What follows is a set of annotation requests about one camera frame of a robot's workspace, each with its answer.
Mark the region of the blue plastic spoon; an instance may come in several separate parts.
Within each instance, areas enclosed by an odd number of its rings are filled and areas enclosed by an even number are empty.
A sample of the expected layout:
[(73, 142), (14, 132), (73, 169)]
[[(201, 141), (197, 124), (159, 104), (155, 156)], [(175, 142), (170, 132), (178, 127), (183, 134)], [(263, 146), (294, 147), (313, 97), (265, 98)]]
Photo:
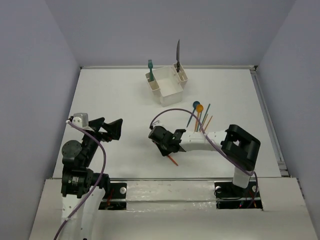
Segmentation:
[[(192, 106), (193, 106), (192, 114), (195, 113), (196, 108), (197, 108), (197, 106), (198, 106), (199, 104), (200, 104), (200, 102), (197, 101), (197, 100), (193, 102), (193, 104), (192, 104)], [(190, 125), (190, 122), (191, 122), (191, 120), (192, 120), (192, 117), (193, 117), (193, 115), (191, 115), (191, 116), (189, 117), (189, 119), (188, 119), (188, 122), (187, 122), (187, 125), (186, 125), (187, 128), (188, 128), (188, 126)]]

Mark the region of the metal table knife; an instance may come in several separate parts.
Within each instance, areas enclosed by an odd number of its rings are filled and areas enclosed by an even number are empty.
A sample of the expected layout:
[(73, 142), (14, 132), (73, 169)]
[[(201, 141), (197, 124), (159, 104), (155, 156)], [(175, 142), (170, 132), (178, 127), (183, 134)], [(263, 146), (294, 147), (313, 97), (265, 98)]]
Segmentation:
[(176, 45), (176, 71), (180, 72), (180, 39), (177, 41)]

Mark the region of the teal plastic fork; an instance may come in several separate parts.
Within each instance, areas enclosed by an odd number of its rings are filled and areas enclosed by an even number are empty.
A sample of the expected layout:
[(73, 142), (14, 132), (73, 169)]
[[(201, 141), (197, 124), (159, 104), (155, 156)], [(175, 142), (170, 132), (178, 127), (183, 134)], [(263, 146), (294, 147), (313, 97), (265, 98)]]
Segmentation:
[(148, 60), (148, 69), (149, 69), (149, 82), (154, 81), (154, 75), (153, 75), (153, 62), (151, 59)]

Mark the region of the orange plastic knife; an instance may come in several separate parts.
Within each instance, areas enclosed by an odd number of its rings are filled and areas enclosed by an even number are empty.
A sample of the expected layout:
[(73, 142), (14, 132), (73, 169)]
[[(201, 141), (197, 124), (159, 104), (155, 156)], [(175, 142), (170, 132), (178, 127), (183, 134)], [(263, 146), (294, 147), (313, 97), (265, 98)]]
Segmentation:
[(170, 156), (167, 156), (177, 167), (179, 166), (178, 163)]

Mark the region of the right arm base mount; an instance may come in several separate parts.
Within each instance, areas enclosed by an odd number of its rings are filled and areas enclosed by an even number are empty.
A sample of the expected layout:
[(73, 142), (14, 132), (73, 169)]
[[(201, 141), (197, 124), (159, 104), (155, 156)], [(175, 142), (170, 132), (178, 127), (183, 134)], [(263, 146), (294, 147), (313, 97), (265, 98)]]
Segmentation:
[(255, 181), (250, 181), (247, 188), (237, 187), (230, 181), (215, 182), (213, 193), (218, 210), (263, 209)]

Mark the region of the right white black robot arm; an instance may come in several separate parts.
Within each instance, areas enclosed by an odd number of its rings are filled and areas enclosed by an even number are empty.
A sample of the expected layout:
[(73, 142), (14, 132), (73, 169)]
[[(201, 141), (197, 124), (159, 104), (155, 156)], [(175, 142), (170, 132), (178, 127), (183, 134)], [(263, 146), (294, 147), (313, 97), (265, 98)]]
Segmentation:
[(261, 142), (236, 124), (226, 130), (209, 133), (177, 129), (174, 133), (162, 125), (151, 127), (148, 138), (156, 144), (162, 156), (171, 153), (191, 151), (215, 151), (234, 165), (230, 190), (235, 196), (242, 196), (249, 189), (254, 174)]

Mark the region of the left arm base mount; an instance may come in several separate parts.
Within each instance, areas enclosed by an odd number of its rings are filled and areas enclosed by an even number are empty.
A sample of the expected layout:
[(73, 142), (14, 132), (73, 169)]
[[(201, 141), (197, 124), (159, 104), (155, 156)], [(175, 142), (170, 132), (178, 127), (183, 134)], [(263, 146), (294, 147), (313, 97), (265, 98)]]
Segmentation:
[(127, 183), (111, 182), (110, 191), (104, 195), (99, 210), (122, 211), (127, 209)]

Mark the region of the orange plastic spoon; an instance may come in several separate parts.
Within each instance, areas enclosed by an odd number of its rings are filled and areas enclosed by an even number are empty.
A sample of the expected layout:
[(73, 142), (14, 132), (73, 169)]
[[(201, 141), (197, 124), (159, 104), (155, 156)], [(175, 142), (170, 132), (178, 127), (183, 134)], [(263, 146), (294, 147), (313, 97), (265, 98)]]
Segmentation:
[(202, 114), (202, 111), (203, 111), (204, 107), (202, 104), (198, 104), (195, 108), (196, 112), (197, 112), (197, 120), (196, 120), (196, 123), (195, 123), (195, 127), (194, 127), (194, 131), (197, 132), (198, 131), (198, 126), (199, 126), (199, 120), (201, 118), (201, 114)]

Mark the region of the teal chopstick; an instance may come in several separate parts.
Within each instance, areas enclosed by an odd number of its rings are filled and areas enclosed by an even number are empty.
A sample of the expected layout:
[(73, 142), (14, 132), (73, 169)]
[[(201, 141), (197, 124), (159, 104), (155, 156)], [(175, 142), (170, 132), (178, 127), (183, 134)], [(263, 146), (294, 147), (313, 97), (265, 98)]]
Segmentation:
[(206, 119), (207, 119), (208, 111), (209, 111), (210, 107), (211, 107), (211, 103), (208, 104), (208, 106), (207, 106), (207, 108), (206, 108), (206, 110), (205, 110), (204, 117), (203, 117), (203, 119), (202, 119), (202, 121), (201, 121), (202, 127), (204, 126), (204, 123), (205, 123), (205, 121), (206, 121)]
[(204, 118), (203, 118), (203, 120), (202, 120), (202, 122), (201, 122), (202, 127), (204, 127), (205, 122), (206, 122), (206, 120), (207, 120), (207, 117), (208, 117), (208, 114), (206, 113), (205, 116), (204, 116)]

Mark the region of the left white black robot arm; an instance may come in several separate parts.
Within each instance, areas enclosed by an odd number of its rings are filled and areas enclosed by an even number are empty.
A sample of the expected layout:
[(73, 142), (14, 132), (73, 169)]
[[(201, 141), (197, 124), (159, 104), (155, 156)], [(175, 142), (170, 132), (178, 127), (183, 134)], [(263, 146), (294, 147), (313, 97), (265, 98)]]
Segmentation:
[(86, 113), (75, 113), (66, 124), (84, 134), (81, 141), (69, 140), (62, 149), (62, 215), (56, 240), (90, 240), (98, 210), (123, 210), (125, 182), (112, 183), (104, 170), (89, 166), (102, 142), (118, 141), (123, 119), (105, 123), (103, 117), (89, 120)]

